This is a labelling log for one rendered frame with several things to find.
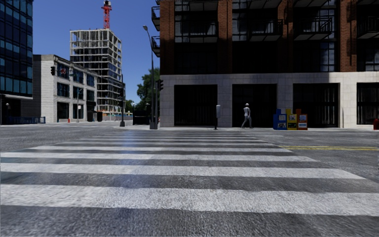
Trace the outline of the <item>glass tower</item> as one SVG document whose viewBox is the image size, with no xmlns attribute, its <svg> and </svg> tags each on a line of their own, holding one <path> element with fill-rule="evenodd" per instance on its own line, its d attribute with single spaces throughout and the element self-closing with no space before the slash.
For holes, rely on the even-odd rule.
<svg viewBox="0 0 379 237">
<path fill-rule="evenodd" d="M 33 96 L 34 0 L 0 0 L 0 125 Z"/>
</svg>

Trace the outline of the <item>red tower crane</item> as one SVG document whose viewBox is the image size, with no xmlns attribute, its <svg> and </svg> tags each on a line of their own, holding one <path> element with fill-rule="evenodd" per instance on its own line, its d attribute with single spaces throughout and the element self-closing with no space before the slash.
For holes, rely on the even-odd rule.
<svg viewBox="0 0 379 237">
<path fill-rule="evenodd" d="M 101 7 L 103 10 L 103 27 L 104 29 L 110 28 L 110 12 L 112 11 L 112 3 L 110 0 L 104 0 L 103 6 Z"/>
</svg>

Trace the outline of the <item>yellow newspaper box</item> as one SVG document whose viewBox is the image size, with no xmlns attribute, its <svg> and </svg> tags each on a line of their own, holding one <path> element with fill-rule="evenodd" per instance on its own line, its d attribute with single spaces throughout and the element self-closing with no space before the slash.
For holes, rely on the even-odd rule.
<svg viewBox="0 0 379 237">
<path fill-rule="evenodd" d="M 287 116 L 287 129 L 297 130 L 298 129 L 298 116 L 292 113 L 292 109 L 286 109 Z"/>
</svg>

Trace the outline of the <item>red brick building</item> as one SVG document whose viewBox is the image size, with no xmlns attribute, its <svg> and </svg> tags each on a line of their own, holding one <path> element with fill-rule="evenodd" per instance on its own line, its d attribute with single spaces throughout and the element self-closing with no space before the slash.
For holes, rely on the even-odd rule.
<svg viewBox="0 0 379 237">
<path fill-rule="evenodd" d="M 162 127 L 254 127 L 301 109 L 308 127 L 379 119 L 379 0 L 156 0 Z"/>
</svg>

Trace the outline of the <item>blue newspaper box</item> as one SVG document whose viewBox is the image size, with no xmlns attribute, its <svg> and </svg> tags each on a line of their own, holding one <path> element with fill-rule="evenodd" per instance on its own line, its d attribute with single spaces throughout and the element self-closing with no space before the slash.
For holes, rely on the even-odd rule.
<svg viewBox="0 0 379 237">
<path fill-rule="evenodd" d="M 276 113 L 273 115 L 273 129 L 287 130 L 287 114 L 283 113 L 281 109 L 276 109 Z"/>
</svg>

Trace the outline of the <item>grey street lamp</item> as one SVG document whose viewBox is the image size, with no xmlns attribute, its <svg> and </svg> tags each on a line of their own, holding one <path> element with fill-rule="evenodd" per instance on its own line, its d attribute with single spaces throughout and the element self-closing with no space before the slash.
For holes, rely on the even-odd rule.
<svg viewBox="0 0 379 237">
<path fill-rule="evenodd" d="M 151 122 L 150 122 L 150 129 L 156 129 L 156 123 L 155 123 L 155 114 L 154 114 L 154 65 L 153 65 L 153 50 L 152 50 L 152 40 L 148 31 L 148 27 L 146 25 L 143 25 L 143 29 L 147 32 L 149 42 L 150 42 L 150 48 L 151 48 Z"/>
</svg>

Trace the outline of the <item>person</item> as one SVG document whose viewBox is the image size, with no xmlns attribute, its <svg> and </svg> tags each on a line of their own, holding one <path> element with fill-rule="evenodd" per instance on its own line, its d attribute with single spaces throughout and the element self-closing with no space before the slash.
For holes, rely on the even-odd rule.
<svg viewBox="0 0 379 237">
<path fill-rule="evenodd" d="M 251 119 L 251 110 L 249 108 L 249 104 L 246 103 L 245 107 L 243 108 L 244 110 L 244 122 L 241 125 L 241 128 L 245 127 L 245 123 L 249 122 L 249 128 L 253 128 L 252 126 L 252 119 Z"/>
</svg>

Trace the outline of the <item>orange newspaper box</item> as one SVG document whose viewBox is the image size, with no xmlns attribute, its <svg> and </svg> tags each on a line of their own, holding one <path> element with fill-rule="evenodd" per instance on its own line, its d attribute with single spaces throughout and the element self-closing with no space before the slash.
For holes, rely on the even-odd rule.
<svg viewBox="0 0 379 237">
<path fill-rule="evenodd" d="M 296 109 L 297 115 L 297 130 L 308 130 L 307 119 L 308 115 L 302 113 L 301 109 Z"/>
</svg>

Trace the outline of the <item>trees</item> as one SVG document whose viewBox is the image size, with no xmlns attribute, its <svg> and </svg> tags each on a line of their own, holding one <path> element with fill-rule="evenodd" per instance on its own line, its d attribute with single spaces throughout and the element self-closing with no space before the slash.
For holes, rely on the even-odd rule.
<svg viewBox="0 0 379 237">
<path fill-rule="evenodd" d="M 151 84 L 151 69 L 147 74 L 141 76 L 140 83 L 132 86 L 131 83 L 125 84 L 125 111 L 147 111 L 151 114 L 152 104 L 152 84 Z"/>
</svg>

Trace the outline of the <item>dark box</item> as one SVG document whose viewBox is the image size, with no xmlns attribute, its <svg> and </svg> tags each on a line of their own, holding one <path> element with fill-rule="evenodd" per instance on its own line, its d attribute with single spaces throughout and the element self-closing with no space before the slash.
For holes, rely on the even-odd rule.
<svg viewBox="0 0 379 237">
<path fill-rule="evenodd" d="M 150 116 L 147 111 L 135 110 L 133 113 L 133 125 L 149 125 L 150 124 Z"/>
</svg>

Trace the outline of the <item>blue fence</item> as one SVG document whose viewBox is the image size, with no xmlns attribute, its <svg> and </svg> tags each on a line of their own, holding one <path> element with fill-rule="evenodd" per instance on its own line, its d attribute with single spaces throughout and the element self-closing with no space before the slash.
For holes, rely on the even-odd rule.
<svg viewBox="0 0 379 237">
<path fill-rule="evenodd" d="M 46 117 L 12 117 L 7 118 L 7 124 L 45 124 Z"/>
</svg>

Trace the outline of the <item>pale concrete building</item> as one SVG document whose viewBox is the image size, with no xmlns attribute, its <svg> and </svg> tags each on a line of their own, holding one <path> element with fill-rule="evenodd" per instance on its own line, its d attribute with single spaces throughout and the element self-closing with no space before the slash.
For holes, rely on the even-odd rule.
<svg viewBox="0 0 379 237">
<path fill-rule="evenodd" d="M 98 74 L 54 54 L 33 55 L 33 96 L 21 102 L 22 117 L 46 123 L 97 119 Z"/>
</svg>

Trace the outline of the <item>unfinished concrete frame building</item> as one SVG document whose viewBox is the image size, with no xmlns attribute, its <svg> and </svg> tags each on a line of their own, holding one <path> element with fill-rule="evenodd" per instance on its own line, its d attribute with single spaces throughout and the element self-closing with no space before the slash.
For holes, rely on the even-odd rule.
<svg viewBox="0 0 379 237">
<path fill-rule="evenodd" d="M 122 44 L 110 29 L 70 31 L 70 60 L 98 74 L 97 110 L 121 113 Z"/>
</svg>

